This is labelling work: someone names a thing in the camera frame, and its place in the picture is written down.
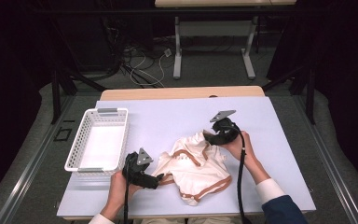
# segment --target person's left hand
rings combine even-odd
[[[142,187],[135,186],[130,184],[129,186],[129,201],[132,198],[132,195]],[[109,195],[107,197],[107,202],[103,210],[101,211],[101,215],[104,217],[113,220],[118,211],[124,205],[124,197],[126,193],[126,178],[120,171],[117,171],[111,176],[110,181],[110,189]]]

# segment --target white shirt cuff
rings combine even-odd
[[[255,186],[255,189],[262,204],[285,195],[281,187],[272,178],[261,181]]]
[[[89,222],[89,224],[115,224],[113,221],[107,219],[101,214],[95,215],[95,217],[92,218],[92,220]]]

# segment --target white plastic basket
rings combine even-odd
[[[111,175],[122,169],[128,127],[126,108],[88,109],[80,122],[65,170],[78,175]]]

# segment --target white garment with brown trim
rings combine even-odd
[[[228,187],[231,175],[218,146],[211,146],[202,134],[177,140],[170,153],[163,152],[158,167],[152,174],[164,174],[160,185],[175,183],[182,199],[197,205],[207,193]]]

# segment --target person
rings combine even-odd
[[[245,140],[244,166],[251,174],[255,184],[256,191],[260,196],[262,209],[268,224],[273,223],[308,223],[298,206],[293,202],[292,198],[285,194],[281,187],[272,179],[267,171],[264,169],[262,163],[257,159],[252,148],[250,135],[242,131]],[[220,147],[229,151],[237,160],[241,159],[242,142],[241,137],[238,136],[234,141],[222,145]],[[126,180],[121,172],[112,175],[112,182],[109,190],[109,196],[105,207],[100,214],[97,214],[92,220],[91,224],[112,224],[118,211],[124,205],[124,193],[126,188]],[[129,200],[132,195],[141,187],[130,185]],[[234,223],[231,218],[226,218],[226,223]],[[175,220],[174,222],[165,219],[164,221],[148,220],[147,223],[185,223],[184,221]],[[189,223],[222,223],[219,221],[191,221]]]

